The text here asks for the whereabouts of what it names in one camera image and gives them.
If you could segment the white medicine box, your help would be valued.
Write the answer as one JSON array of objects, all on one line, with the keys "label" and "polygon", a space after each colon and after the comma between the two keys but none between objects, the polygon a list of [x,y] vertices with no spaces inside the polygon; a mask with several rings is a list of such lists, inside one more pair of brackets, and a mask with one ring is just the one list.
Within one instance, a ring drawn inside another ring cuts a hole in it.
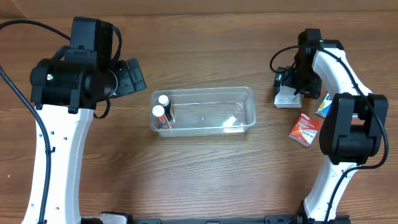
[{"label": "white medicine box", "polygon": [[281,86],[274,98],[274,105],[277,108],[300,108],[302,106],[302,95],[294,94],[295,89],[288,86]]}]

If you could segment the dark bottle white cap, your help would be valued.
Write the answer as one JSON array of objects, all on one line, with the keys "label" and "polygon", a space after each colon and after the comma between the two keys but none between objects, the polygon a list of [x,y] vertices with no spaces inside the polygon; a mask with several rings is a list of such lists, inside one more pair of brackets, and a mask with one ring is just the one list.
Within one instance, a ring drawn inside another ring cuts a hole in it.
[{"label": "dark bottle white cap", "polygon": [[159,104],[164,108],[165,115],[168,121],[174,120],[174,109],[171,100],[167,95],[160,95],[158,98]]}]

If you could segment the orange tube white cap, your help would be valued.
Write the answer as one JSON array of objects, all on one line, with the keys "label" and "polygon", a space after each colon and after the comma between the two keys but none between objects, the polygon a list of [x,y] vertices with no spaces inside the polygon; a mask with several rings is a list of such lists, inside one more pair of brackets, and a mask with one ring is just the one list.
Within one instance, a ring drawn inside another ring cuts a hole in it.
[{"label": "orange tube white cap", "polygon": [[152,114],[158,120],[159,126],[162,129],[170,129],[170,123],[165,115],[165,109],[163,106],[161,106],[161,105],[154,106],[152,109]]}]

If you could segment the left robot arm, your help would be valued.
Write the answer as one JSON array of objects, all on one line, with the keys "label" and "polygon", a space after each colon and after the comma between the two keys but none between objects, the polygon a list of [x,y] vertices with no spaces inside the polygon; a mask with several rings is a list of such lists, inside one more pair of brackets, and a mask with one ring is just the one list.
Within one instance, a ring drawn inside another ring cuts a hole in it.
[{"label": "left robot arm", "polygon": [[119,29],[99,19],[76,17],[70,43],[41,60],[30,74],[36,151],[24,223],[132,223],[132,216],[79,209],[81,164],[96,105],[146,89],[139,62],[113,50]]}]

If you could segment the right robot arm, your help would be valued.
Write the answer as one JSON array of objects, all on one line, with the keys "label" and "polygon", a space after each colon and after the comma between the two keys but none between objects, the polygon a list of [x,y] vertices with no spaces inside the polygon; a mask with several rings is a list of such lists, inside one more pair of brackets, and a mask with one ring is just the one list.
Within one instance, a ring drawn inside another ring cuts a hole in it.
[{"label": "right robot arm", "polygon": [[319,29],[305,29],[298,35],[297,53],[288,67],[275,70],[274,104],[294,108],[303,97],[317,99],[322,86],[331,98],[322,124],[301,114],[289,136],[309,146],[319,135],[323,164],[309,195],[295,215],[267,215],[265,223],[350,223],[349,216],[336,216],[336,209],[351,178],[358,170],[369,169],[367,160],[389,152],[384,127],[388,100],[364,86],[350,67],[339,40],[322,38]]}]

